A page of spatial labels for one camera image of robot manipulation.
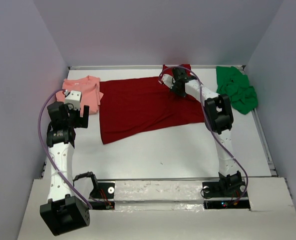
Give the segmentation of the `dark red t shirt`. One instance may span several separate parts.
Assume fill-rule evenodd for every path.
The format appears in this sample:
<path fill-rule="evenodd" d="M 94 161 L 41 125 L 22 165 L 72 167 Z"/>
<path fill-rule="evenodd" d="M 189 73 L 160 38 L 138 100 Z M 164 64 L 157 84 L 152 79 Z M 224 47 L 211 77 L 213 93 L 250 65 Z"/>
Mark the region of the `dark red t shirt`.
<path fill-rule="evenodd" d="M 105 145 L 142 132 L 204 122 L 195 98 L 176 95 L 156 76 L 105 81 L 100 91 L 100 134 Z"/>

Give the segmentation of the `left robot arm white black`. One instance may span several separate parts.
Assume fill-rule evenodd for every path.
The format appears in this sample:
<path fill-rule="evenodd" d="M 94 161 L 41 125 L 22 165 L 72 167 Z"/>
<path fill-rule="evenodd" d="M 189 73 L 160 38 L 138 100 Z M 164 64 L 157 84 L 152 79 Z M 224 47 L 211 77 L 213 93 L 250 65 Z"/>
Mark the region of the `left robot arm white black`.
<path fill-rule="evenodd" d="M 47 203 L 40 206 L 40 216 L 54 236 L 89 226 L 92 206 L 73 185 L 72 158 L 75 129 L 87 128 L 89 106 L 77 100 L 55 101 L 46 107 L 50 117 L 46 140 L 41 140 L 51 163 Z"/>

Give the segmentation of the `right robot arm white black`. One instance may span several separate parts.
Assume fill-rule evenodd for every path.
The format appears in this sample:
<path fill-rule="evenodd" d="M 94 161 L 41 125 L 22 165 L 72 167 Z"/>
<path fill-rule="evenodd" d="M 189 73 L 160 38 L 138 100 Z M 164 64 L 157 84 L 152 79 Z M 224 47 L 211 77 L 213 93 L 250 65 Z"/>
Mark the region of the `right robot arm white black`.
<path fill-rule="evenodd" d="M 207 193 L 228 194 L 244 184 L 233 154 L 231 130 L 234 122 L 230 99 L 205 87 L 186 67 L 172 67 L 172 77 L 163 76 L 162 82 L 175 94 L 195 98 L 201 103 L 207 129 L 212 134 L 219 159 L 219 180 L 207 184 Z"/>

